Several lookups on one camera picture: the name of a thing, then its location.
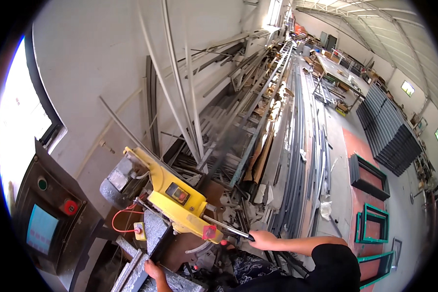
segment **table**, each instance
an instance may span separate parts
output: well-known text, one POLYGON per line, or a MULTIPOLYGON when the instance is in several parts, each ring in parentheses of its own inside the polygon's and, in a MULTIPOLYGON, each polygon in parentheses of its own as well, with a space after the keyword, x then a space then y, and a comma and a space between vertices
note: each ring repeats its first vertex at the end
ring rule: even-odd
POLYGON ((348 107, 348 111, 350 111, 351 108, 354 107, 356 102, 358 100, 361 100, 361 98, 365 98, 367 96, 369 86, 365 80, 362 78, 356 76, 354 73, 347 70, 345 67, 333 62, 329 58, 327 58, 325 55, 315 52, 316 57, 318 58, 319 63, 321 64, 321 67, 323 67, 323 74, 318 80, 318 84, 315 86, 315 90, 313 91, 313 94, 315 93, 318 85, 320 84, 321 80, 324 78, 325 75, 331 75, 333 78, 337 79, 339 82, 344 83, 349 87, 354 94, 356 95, 356 101, 348 107), (342 71, 344 75, 341 75, 338 73, 338 70, 342 71))

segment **door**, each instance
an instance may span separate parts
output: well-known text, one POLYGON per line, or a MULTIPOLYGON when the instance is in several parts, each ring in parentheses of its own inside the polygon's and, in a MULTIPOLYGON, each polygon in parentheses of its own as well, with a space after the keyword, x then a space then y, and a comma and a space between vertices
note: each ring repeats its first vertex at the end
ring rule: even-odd
POLYGON ((321 40, 321 46, 323 48, 326 48, 326 43, 328 42, 328 34, 324 31, 322 31, 319 39, 321 40))
POLYGON ((335 49, 336 41, 337 38, 333 37, 332 35, 328 35, 328 43, 326 45, 326 50, 331 51, 331 49, 335 49))

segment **orange cable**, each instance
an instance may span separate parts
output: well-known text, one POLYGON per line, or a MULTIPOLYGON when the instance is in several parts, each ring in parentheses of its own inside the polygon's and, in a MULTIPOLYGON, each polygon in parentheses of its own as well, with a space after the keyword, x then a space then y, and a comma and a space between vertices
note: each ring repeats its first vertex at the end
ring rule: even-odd
POLYGON ((144 214, 144 212, 138 212, 138 211, 132 211, 131 209, 133 209, 136 205, 133 204, 131 206, 126 207, 123 210, 118 211, 117 213, 115 213, 115 215, 112 218, 112 228, 113 230, 117 231, 117 232, 134 232, 133 230, 118 230, 117 228, 115 228, 115 226, 113 225, 113 221, 115 220, 115 217, 117 217, 118 214, 122 213, 122 212, 129 212, 129 213, 137 213, 137 214, 144 214))

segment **black shirt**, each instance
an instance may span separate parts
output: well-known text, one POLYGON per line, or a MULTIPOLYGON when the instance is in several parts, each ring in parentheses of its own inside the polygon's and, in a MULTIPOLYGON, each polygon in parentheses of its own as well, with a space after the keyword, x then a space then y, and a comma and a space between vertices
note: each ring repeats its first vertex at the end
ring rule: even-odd
POLYGON ((257 277, 232 289, 233 292, 271 291, 359 291, 360 268, 350 248, 341 244, 320 244, 311 257, 315 270, 305 279, 273 273, 257 277))

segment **red emergency stop button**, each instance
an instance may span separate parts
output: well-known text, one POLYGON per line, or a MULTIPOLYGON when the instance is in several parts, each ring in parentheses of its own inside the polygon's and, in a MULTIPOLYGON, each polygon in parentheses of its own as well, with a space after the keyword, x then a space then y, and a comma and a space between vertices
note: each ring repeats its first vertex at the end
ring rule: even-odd
POLYGON ((78 211, 78 205, 76 204, 75 201, 68 200, 65 202, 64 212, 67 215, 74 215, 74 214, 76 214, 76 211, 78 211))

